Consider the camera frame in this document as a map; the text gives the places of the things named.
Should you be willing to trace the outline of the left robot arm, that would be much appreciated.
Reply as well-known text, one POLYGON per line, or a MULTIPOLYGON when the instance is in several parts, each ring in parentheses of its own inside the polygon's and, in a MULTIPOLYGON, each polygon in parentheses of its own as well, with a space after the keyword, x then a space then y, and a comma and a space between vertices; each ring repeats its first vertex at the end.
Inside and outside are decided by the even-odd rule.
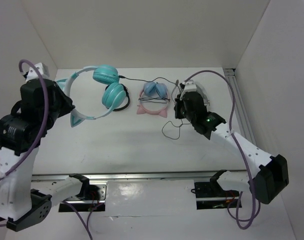
POLYGON ((74 109, 48 75, 43 63, 30 64, 23 73, 21 99, 0 119, 0 227, 15 232, 41 223, 53 206, 69 197, 83 200, 90 195, 89 179, 77 173, 43 190, 31 188, 41 139, 74 109))

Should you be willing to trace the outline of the pink blue cat-ear headphones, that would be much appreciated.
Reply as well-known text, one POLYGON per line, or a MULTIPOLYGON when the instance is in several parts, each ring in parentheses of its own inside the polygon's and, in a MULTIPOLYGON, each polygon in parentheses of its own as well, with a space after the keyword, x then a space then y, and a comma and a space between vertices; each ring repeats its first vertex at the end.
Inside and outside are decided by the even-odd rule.
POLYGON ((137 115, 148 114, 167 118, 167 109, 170 104, 167 86, 164 83, 158 82, 145 83, 139 93, 138 103, 137 115), (159 110, 149 110, 144 107, 144 103, 163 104, 163 107, 159 110))

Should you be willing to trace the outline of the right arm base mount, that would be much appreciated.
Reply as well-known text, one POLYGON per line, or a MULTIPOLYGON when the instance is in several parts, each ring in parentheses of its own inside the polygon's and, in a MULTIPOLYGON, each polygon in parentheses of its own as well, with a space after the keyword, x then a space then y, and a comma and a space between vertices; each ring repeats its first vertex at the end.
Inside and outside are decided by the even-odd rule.
POLYGON ((236 208, 239 192, 235 190, 215 191, 210 182, 195 182, 191 192, 196 197, 198 210, 236 208))

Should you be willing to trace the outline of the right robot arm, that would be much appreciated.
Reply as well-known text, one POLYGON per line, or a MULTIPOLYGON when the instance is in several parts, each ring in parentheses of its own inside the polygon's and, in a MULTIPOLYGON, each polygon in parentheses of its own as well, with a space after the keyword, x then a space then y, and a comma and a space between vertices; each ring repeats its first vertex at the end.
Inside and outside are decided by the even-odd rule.
POLYGON ((215 196, 226 191, 251 192, 255 199, 267 205, 288 184, 287 160, 282 155, 272 156, 235 132, 220 115, 208 111, 206 95, 199 83, 180 83, 175 98, 175 117, 186 119, 194 130, 209 141, 243 160, 245 171, 220 170, 210 179, 210 190, 215 196))

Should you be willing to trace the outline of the grey white headphones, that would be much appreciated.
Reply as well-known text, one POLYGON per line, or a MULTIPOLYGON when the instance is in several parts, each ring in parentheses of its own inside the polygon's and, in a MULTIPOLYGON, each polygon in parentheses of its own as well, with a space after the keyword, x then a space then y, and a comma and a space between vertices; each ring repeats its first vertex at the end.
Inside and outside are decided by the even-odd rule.
POLYGON ((176 99, 182 100, 184 94, 188 92, 197 92, 203 98, 204 105, 206 107, 210 106, 210 101, 207 96, 207 92, 205 88, 199 82, 194 81, 192 79, 181 82, 179 84, 179 93, 175 96, 175 100, 176 99))

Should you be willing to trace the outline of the aluminium side rail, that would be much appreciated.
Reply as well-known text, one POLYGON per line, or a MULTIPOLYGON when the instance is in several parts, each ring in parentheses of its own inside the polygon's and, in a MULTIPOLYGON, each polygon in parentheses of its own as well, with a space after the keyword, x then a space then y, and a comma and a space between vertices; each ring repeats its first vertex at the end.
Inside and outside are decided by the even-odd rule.
POLYGON ((241 92, 237 83, 235 69, 233 68, 224 68, 223 69, 224 76, 229 81, 232 86, 232 89, 235 94, 235 114, 237 118, 237 122, 239 124, 240 133, 243 137, 245 137, 248 141, 256 144, 256 140, 252 131, 252 127, 249 122, 249 118, 245 109, 245 105, 241 96, 241 92))

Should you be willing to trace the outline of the black headphones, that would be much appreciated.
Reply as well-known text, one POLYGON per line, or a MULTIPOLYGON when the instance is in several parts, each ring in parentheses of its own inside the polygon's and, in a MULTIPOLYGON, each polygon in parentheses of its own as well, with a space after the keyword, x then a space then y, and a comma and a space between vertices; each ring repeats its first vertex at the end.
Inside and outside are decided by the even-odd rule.
POLYGON ((122 85, 123 86, 123 89, 125 91, 125 99, 123 100, 123 103, 126 102, 123 106, 120 106, 116 109, 114 109, 114 112, 120 112, 120 111, 123 111, 125 110, 126 108, 129 107, 130 103, 131 103, 131 99, 130 99, 130 95, 129 95, 129 92, 128 92, 128 88, 125 86, 125 85, 122 85))

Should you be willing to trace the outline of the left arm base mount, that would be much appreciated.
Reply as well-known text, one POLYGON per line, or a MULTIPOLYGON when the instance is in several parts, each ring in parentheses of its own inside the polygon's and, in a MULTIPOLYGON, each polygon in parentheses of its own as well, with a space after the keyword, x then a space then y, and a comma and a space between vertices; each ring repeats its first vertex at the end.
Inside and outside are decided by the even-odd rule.
POLYGON ((90 181, 89 188, 81 195, 67 198, 65 201, 72 205, 79 213, 104 212, 106 209, 107 183, 90 181))

